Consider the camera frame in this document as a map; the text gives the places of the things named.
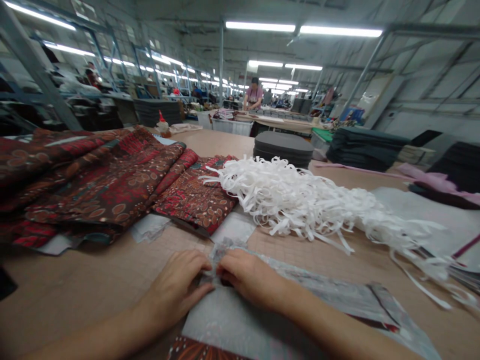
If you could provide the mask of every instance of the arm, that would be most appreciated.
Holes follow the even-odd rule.
[[[211,269],[205,254],[197,250],[176,252],[134,307],[47,345],[24,359],[125,359],[173,327],[214,289],[212,284],[204,284],[189,291],[197,274]]]
[[[243,250],[229,250],[217,273],[250,302],[290,319],[335,359],[421,359]]]

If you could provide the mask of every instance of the white plastic basket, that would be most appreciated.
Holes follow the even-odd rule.
[[[252,131],[253,121],[231,121],[223,119],[211,119],[213,130],[221,131],[223,133],[237,134],[243,136],[250,136]]]
[[[311,132],[310,144],[312,144],[315,149],[325,150],[325,151],[327,151],[330,147],[329,142],[326,142],[324,139],[322,139],[313,131]]]
[[[204,129],[213,130],[212,124],[210,123],[209,115],[215,114],[217,110],[210,111],[198,111],[196,116],[198,117],[198,124],[203,126]]]

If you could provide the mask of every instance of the hand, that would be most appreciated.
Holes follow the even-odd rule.
[[[161,333],[178,323],[207,293],[211,283],[192,288],[202,270],[212,270],[207,256],[198,250],[175,252],[138,303],[146,317],[158,325]]]
[[[241,249],[228,250],[216,268],[217,275],[254,305],[282,313],[291,281],[277,274],[259,257]]]

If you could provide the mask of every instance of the pink fabric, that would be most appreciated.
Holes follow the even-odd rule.
[[[414,179],[408,176],[403,176],[403,175],[398,175],[398,174],[390,174],[386,172],[379,172],[379,171],[373,171],[373,170],[366,170],[366,169],[361,169],[359,167],[353,167],[353,166],[346,166],[342,165],[339,163],[317,163],[314,165],[316,168],[345,168],[349,170],[354,170],[354,171],[359,171],[362,173],[368,173],[368,174],[375,174],[375,175],[382,175],[390,178],[398,178],[398,179],[403,179],[403,180],[408,180],[413,182]]]
[[[251,105],[264,98],[264,91],[261,86],[258,86],[256,90],[253,90],[252,87],[249,87],[246,91],[246,94],[248,95],[248,103]]]
[[[414,178],[417,182],[424,183],[432,189],[446,194],[452,194],[464,198],[465,200],[480,205],[480,193],[469,193],[458,191],[457,186],[447,180],[447,175],[438,172],[423,172],[422,170],[404,163],[396,168],[405,175]]]

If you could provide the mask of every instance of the workbench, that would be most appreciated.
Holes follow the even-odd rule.
[[[201,157],[251,156],[254,138],[212,130],[184,132],[172,137]],[[347,188],[393,187],[407,191],[404,180],[344,168],[310,170]],[[321,241],[296,236],[269,235],[258,227],[248,240],[254,252],[331,278],[354,283],[379,282],[400,302],[413,321],[426,332],[440,356],[446,359],[480,359],[480,316],[472,314],[439,287],[425,287],[452,304],[441,310],[426,297],[389,258],[387,247],[373,244],[355,230],[345,238],[355,253],[351,256]],[[0,358],[12,359],[47,342],[111,316],[140,299],[175,252],[198,249],[209,254],[213,243],[178,225],[168,227],[152,243],[136,243],[125,233],[111,246],[83,243],[58,257],[24,248],[5,248],[4,267],[18,289],[0,302]],[[414,276],[419,272],[404,264]],[[169,334],[135,359],[165,359],[169,344],[181,329]]]

